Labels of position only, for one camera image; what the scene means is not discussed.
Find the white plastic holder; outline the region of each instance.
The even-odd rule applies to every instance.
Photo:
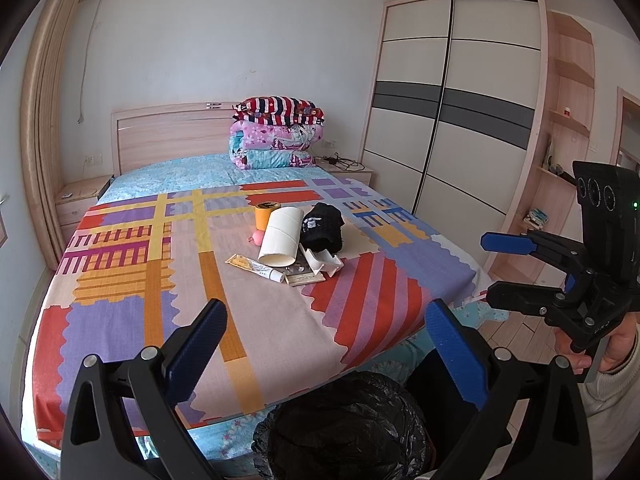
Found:
[[[338,256],[332,256],[326,249],[319,253],[314,253],[300,245],[300,248],[305,255],[306,262],[311,267],[311,270],[317,276],[318,272],[326,272],[329,277],[333,276],[338,270],[344,267],[344,263],[338,258]]]

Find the power outlet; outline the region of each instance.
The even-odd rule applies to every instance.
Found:
[[[85,166],[100,166],[102,164],[102,154],[94,153],[93,155],[84,156]]]

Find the screw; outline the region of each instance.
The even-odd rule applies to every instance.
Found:
[[[509,352],[506,348],[496,348],[494,350],[494,355],[498,361],[508,361],[511,359],[511,352]]]
[[[559,355],[556,356],[556,364],[559,368],[568,368],[569,360],[566,357]]]
[[[155,346],[148,346],[142,349],[140,352],[140,357],[142,357],[145,361],[151,361],[151,359],[155,358],[158,355],[158,349]]]
[[[85,368],[91,368],[97,362],[98,362],[98,358],[95,355],[91,354],[84,358],[84,360],[82,361],[82,364],[84,365]]]

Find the doorway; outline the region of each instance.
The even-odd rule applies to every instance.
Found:
[[[622,88],[610,163],[640,174],[640,99]]]

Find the wardrobe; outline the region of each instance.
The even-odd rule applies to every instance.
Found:
[[[481,235],[505,224],[536,149],[545,17],[544,0],[385,7],[362,162],[376,190],[480,264]]]

